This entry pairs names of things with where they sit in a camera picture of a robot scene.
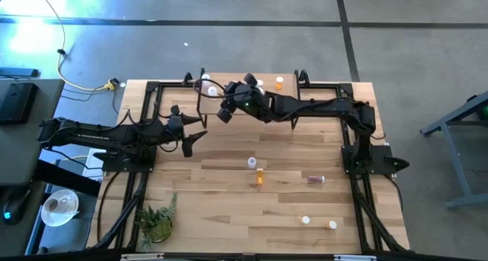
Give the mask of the white glass bowl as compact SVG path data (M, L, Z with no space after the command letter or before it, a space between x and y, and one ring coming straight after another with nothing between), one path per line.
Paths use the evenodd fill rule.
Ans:
M79 197L74 191L62 189L54 192L41 208L41 219L46 226L59 227L68 223L79 212Z

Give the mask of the black computer mouse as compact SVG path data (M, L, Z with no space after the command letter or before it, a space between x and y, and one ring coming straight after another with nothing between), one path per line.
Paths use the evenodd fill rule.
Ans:
M2 215L5 224L14 225L20 222L27 208L31 190L28 187L14 189L3 205Z

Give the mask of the black flat device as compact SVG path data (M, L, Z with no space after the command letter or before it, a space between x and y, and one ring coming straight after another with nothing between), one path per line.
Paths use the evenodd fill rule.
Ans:
M38 69L28 68L12 68L12 67L0 67L0 76L19 79L19 78L36 78L40 74Z

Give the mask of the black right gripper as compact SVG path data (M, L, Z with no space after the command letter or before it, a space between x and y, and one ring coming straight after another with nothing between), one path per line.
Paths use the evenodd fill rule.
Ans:
M259 91L257 79L251 73L245 75L244 82L231 81L224 86L223 100L217 117L228 123L236 109L265 123L272 120L269 98Z

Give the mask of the black mini computer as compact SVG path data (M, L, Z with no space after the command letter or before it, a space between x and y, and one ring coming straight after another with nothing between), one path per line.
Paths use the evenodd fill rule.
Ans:
M0 100L0 125L26 124L38 86L32 82L11 83Z

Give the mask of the silver metal bracket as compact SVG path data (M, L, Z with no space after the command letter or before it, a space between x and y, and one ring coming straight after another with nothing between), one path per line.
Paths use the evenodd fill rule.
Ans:
M336 254L334 261L377 261L376 256L353 255L353 254Z
M164 258L163 253L131 253L122 255L120 261L160 261Z

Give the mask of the grey side desk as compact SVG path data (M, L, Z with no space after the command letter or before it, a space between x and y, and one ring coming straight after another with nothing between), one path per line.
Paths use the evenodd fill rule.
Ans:
M40 155L41 121L54 116L64 87L61 79L34 80L37 93L25 124L0 125L0 186L28 183Z

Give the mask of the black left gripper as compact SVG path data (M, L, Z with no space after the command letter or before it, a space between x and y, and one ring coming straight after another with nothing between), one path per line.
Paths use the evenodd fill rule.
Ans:
M202 117L193 117L188 116L182 112L180 112L178 105L173 105L170 109L171 114L169 115L167 121L167 128L171 134L176 137L176 142L182 142L182 151L184 157L191 157L193 154L192 144L201 139L204 135L207 134L206 130L197 132L196 134L185 134L185 126L189 124L194 124L197 122L202 122Z

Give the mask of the green potted succulent plant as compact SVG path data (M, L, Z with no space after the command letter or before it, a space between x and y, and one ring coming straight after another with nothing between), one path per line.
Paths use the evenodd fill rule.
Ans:
M152 209L150 205L136 212L139 216L135 224L140 227L142 231L142 239L140 248L146 252L155 243L161 243L167 240L173 229L172 220L177 211L178 194L172 194L169 206L159 209Z

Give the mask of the white paper box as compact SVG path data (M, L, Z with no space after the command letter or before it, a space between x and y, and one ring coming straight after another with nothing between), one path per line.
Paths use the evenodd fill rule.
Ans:
M83 170L83 176L89 179L101 182L105 173L102 171L103 161L96 158L96 153L105 153L106 150L91 148L88 152L88 157L85 161L85 168Z

